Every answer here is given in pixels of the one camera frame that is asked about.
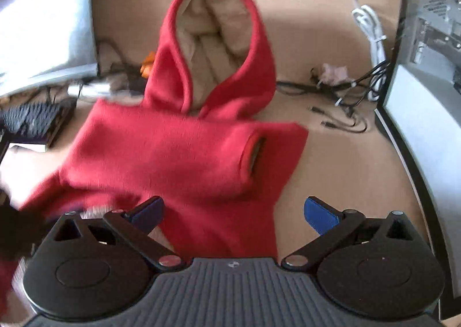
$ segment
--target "black cable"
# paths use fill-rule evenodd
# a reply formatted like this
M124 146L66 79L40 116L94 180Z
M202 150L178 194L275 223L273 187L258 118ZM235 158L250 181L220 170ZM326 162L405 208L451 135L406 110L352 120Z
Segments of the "black cable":
M40 93L42 89L37 89L35 92L33 92L27 99L23 102L23 104L28 104L31 102L34 98L36 98Z
M47 104L51 103L51 87L47 85L45 87L45 91L47 92Z
M64 89L67 89L69 86L68 85L61 85L58 90L56 91L56 93L54 94L54 97L53 97L53 104L56 103L56 97L58 96L59 93L61 93Z
M355 108L368 96L369 92L373 92L379 95L379 90L375 90L374 86L382 79L386 77L386 71L389 66L389 61L383 61L377 64L374 68L368 71L365 75L351 82L341 83L338 85L324 84L319 80L319 77L311 71L311 79L315 82L315 85L307 85L301 83L294 83L291 81L278 81L277 91L287 96L301 96L309 93L323 94L335 101L335 106L341 107L347 118L352 119L354 122L347 123L335 118L327 111L324 111L318 107L312 107L310 110L314 113L321 114L329 118L331 121L322 121L321 124L326 128L339 129L341 131L349 132L352 134L362 134L368 129L368 124L360 114L357 113ZM359 94L358 99L354 102L345 102L349 91L353 88L360 87L364 88L364 91ZM346 94L340 97L337 92L346 91ZM363 123L364 128L361 130L353 130L356 126Z
M321 122L321 125L323 125L325 128L339 129L340 131L348 132L350 134L362 134L362 133L366 132L366 130L368 129L368 125L367 125L365 120L363 120L361 122L363 122L364 127L363 127L363 129L361 129L359 131L355 131L355 130L352 130L352 129L349 129L349 128L344 128L344 127L341 127L341 126L337 126L335 123L327 122L327 121Z
M128 63L128 60L126 59L123 52L118 47L117 43L113 39L111 39L109 37L104 37L104 38L99 38L99 39L96 40L96 56L98 58L98 65L100 65L99 55L100 55L100 47L101 47L102 44L106 44L106 45L110 46L112 48L112 50L115 52L115 54L117 54L117 56L120 59L120 62L122 64L130 64L130 63Z

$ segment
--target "beige desk surface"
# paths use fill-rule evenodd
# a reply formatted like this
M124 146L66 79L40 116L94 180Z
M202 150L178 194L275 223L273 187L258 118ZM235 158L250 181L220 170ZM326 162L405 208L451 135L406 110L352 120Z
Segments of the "beige desk surface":
M93 0L95 32L99 37L112 37L128 58L140 62L156 50L158 29L171 1ZM280 79L306 81L310 69L324 62L346 65L354 77L370 68L368 42L352 20L351 0L256 1L273 44ZM360 1L379 14L390 51L400 0ZM417 200L397 153L374 128L373 106L361 108L370 119L371 130L351 135L321 127L321 117L306 110L309 105L329 108L330 103L318 97L276 94L260 115L267 121L297 121L310 130L299 166L274 211L280 257L316 237L303 218L303 203L309 195L339 210L361 210L369 217L403 210L424 232ZM48 153L8 151L0 167L1 179L16 203L61 164L90 107L80 103L75 119Z

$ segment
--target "blue gripper pad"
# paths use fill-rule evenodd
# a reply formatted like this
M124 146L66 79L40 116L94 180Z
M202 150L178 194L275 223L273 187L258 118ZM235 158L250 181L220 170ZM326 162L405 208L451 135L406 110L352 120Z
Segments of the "blue gripper pad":
M311 197L304 203L304 219L319 235L323 235L339 223L338 215L326 209Z
M146 235L160 224L163 219L165 203L160 197L156 197L142 210L133 214L130 219L132 225L144 232Z

